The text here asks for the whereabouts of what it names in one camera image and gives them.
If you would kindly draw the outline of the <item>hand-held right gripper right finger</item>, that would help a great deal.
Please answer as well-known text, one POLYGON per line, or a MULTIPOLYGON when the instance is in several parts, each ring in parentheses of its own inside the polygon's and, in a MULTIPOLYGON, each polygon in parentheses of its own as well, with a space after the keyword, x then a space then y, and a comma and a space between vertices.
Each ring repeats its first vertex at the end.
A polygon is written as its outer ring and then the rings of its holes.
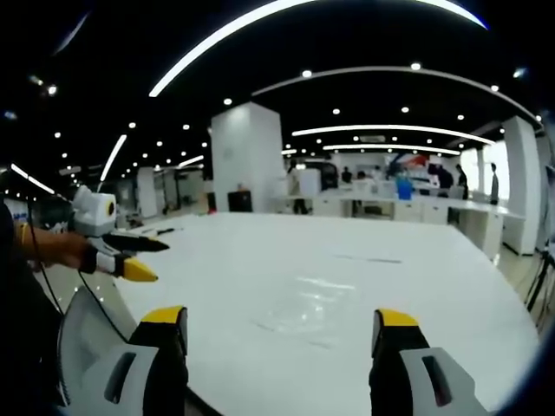
POLYGON ((412 316, 377 309, 369 396, 373 415, 488 415, 471 375, 432 348, 412 316))

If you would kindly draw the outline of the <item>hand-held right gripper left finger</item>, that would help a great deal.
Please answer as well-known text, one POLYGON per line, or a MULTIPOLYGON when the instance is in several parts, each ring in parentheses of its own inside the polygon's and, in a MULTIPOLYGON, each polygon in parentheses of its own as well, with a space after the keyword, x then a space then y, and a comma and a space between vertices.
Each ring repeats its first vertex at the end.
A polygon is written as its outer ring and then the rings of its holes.
POLYGON ((182 415, 188 371, 187 309, 145 315, 129 342, 105 353, 83 380, 84 415, 182 415))

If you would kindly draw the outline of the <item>person's left hand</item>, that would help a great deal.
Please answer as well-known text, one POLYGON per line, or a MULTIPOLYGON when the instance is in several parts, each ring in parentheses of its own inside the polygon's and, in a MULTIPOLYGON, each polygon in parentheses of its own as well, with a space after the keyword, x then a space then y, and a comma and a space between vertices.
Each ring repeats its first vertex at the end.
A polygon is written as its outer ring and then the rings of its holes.
POLYGON ((78 270, 86 253, 92 248, 89 241, 78 234, 53 233, 27 226, 21 236, 23 251, 28 259, 43 265, 60 264, 78 270))

